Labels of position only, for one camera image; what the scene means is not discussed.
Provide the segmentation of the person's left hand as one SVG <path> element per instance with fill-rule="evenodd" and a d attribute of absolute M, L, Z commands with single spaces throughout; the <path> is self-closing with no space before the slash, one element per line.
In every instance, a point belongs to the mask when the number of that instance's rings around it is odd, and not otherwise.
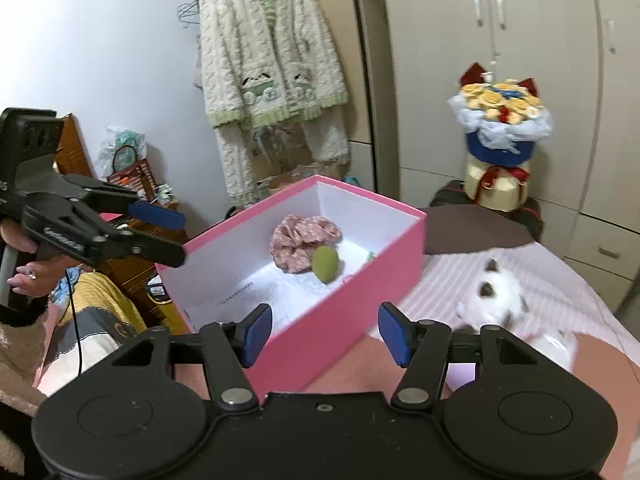
<path fill-rule="evenodd" d="M 37 252 L 36 244 L 11 220 L 1 222 L 1 237 L 9 248 L 18 252 L 32 255 Z M 58 270 L 52 261 L 32 261 L 18 266 L 6 279 L 6 284 L 17 295 L 40 298 L 49 296 L 59 279 Z"/>

